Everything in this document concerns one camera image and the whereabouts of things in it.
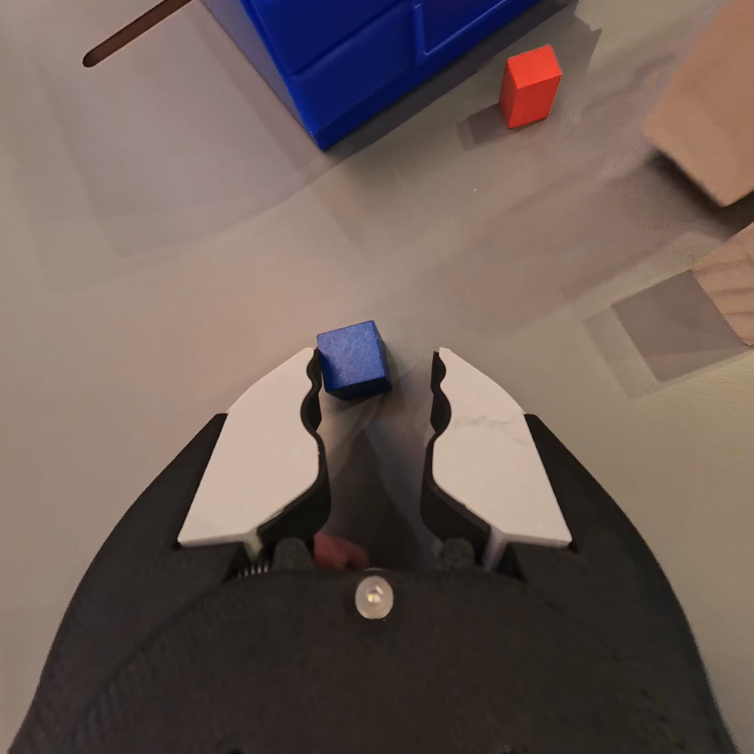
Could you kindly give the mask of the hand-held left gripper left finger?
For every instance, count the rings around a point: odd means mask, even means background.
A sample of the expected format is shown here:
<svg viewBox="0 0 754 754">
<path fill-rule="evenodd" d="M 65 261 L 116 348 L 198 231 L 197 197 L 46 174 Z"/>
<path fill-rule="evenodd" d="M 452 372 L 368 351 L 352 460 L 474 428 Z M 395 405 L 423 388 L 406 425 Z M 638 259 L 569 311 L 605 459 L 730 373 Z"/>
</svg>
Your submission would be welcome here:
<svg viewBox="0 0 754 754">
<path fill-rule="evenodd" d="M 304 348 L 247 388 L 229 407 L 177 536 L 181 547 L 237 543 L 251 557 L 278 539 L 284 516 L 326 477 L 318 352 Z"/>
</svg>

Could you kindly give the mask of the small blue wooden cube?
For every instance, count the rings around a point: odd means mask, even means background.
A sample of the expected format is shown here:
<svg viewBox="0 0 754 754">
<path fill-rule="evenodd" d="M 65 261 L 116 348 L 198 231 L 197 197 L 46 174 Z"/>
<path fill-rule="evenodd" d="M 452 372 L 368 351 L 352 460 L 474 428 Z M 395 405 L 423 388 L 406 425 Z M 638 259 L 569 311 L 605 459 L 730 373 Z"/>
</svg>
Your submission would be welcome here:
<svg viewBox="0 0 754 754">
<path fill-rule="evenodd" d="M 388 354 L 373 320 L 317 335 L 324 390 L 339 400 L 390 391 Z"/>
</svg>

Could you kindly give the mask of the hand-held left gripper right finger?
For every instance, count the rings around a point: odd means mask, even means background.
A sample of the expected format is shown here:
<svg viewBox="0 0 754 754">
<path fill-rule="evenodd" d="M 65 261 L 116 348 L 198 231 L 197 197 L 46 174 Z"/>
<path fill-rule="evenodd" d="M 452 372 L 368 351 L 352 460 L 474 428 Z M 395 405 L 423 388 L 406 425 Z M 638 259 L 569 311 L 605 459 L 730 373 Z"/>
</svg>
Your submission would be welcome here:
<svg viewBox="0 0 754 754">
<path fill-rule="evenodd" d="M 439 542 L 438 559 L 495 571 L 510 545 L 570 547 L 573 535 L 514 398 L 448 348 L 433 353 L 430 390 L 420 513 Z"/>
</svg>

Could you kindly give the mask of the small red wooden cube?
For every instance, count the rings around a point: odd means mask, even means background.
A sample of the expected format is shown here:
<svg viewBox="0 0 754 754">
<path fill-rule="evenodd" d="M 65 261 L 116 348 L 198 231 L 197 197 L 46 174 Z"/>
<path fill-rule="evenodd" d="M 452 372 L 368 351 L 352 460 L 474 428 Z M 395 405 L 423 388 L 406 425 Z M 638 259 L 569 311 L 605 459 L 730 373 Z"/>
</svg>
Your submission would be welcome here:
<svg viewBox="0 0 754 754">
<path fill-rule="evenodd" d="M 498 101 L 508 129 L 547 118 L 561 78 L 562 70 L 550 44 L 508 58 Z"/>
</svg>

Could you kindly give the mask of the blue plastic bin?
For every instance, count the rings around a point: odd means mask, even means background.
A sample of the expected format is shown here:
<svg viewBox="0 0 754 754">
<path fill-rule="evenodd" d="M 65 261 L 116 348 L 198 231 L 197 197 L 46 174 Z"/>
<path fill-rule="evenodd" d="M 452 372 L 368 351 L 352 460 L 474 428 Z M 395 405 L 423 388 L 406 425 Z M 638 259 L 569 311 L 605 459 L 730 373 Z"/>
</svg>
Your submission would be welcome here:
<svg viewBox="0 0 754 754">
<path fill-rule="evenodd" d="M 533 5 L 240 2 L 254 34 L 249 61 L 323 150 Z"/>
</svg>

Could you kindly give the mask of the large plain wooden cube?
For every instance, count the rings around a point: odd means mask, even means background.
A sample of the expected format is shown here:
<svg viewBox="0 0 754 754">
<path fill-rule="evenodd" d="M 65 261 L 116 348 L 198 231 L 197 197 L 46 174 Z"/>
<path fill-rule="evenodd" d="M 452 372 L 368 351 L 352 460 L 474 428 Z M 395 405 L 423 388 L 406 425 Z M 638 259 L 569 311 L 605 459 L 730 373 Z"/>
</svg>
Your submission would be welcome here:
<svg viewBox="0 0 754 754">
<path fill-rule="evenodd" d="M 714 202 L 753 190 L 753 2 L 728 2 L 702 33 L 642 127 Z"/>
<path fill-rule="evenodd" d="M 753 224 L 698 262 L 692 274 L 740 341 L 753 346 Z"/>
</svg>

